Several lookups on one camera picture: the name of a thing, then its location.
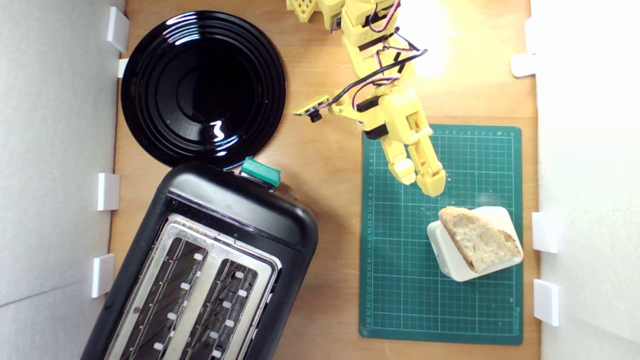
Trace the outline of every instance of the black plate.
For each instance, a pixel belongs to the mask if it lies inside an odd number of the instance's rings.
[[[275,132],[285,103],[278,53],[253,24],[197,11],[168,19],[136,46],[122,78],[136,141],[174,167],[234,167]]]

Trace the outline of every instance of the bread slice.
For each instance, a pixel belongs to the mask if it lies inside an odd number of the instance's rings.
[[[511,235],[471,210],[447,206],[438,215],[462,258],[476,273],[502,260],[523,256]]]

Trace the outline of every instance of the bread crust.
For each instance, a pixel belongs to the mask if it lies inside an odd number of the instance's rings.
[[[507,244],[511,245],[514,249],[516,249],[518,253],[522,254],[520,252],[520,248],[518,248],[518,245],[516,244],[516,240],[511,235],[509,235],[509,233],[503,230],[494,228],[483,217],[480,217],[479,215],[475,214],[473,211],[469,209],[457,208],[454,206],[447,206],[446,208],[441,209],[440,212],[438,213],[438,217],[440,218],[440,223],[442,224],[444,229],[447,231],[447,233],[449,234],[449,237],[451,237],[451,240],[453,241],[453,244],[458,249],[458,252],[462,255],[462,258],[465,260],[465,262],[473,272],[478,273],[484,270],[484,268],[482,269],[478,268],[477,264],[473,262],[469,254],[467,254],[467,251],[465,251],[465,249],[462,247],[459,239],[456,238],[455,229],[453,228],[452,224],[449,223],[449,219],[453,219],[455,215],[469,216],[473,218],[476,222],[482,223],[484,226],[490,229],[496,230],[500,235],[502,235],[502,237],[504,238],[504,241]]]

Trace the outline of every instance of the white clip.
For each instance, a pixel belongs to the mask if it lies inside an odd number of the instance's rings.
[[[558,239],[561,236],[559,222],[558,214],[531,214],[532,243],[535,250],[557,254]]]
[[[536,57],[536,53],[540,46],[540,32],[538,31],[536,24],[537,22],[533,16],[529,17],[524,22],[524,36],[525,43],[527,44],[527,53],[511,55],[511,59],[509,60],[511,73],[516,78],[533,75],[538,71],[538,58]]]
[[[559,288],[540,279],[533,280],[533,315],[551,326],[559,323]]]
[[[129,42],[129,19],[115,6],[109,8],[107,41],[121,53],[127,52]]]
[[[114,174],[98,174],[99,211],[117,210],[120,208],[120,176]]]

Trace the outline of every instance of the black cable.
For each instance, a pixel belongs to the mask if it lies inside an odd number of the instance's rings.
[[[409,40],[407,40],[404,36],[400,35],[398,33],[398,31],[400,31],[400,27],[396,26],[395,30],[394,30],[394,34],[396,34],[397,36],[399,36],[401,39],[403,39],[404,41],[406,41],[407,45],[409,45],[409,47],[411,47],[413,50],[418,51],[418,47],[413,45]]]
[[[358,86],[358,85],[360,85],[362,83],[365,83],[366,81],[372,79],[374,76],[376,76],[378,74],[381,74],[381,73],[383,73],[385,71],[389,71],[389,70],[393,69],[394,67],[398,67],[398,66],[404,65],[404,64],[408,63],[409,61],[417,59],[417,58],[421,57],[422,55],[424,55],[426,53],[427,53],[427,49],[422,50],[421,52],[419,52],[417,54],[413,54],[411,56],[407,56],[404,59],[398,60],[398,61],[396,61],[394,63],[389,64],[389,65],[383,66],[380,69],[378,69],[378,70],[370,73],[369,75],[365,76],[364,78],[360,78],[360,79],[352,82],[351,84],[347,85],[346,88],[342,89],[342,91],[339,92],[338,95],[334,96],[333,99],[331,99],[331,101],[329,101],[329,103],[325,104],[323,107],[328,108],[329,106],[335,104],[336,102],[338,102],[338,100],[340,100],[343,96],[345,96],[349,92],[349,90],[351,90],[352,88],[354,88],[354,87],[356,87],[356,86]]]

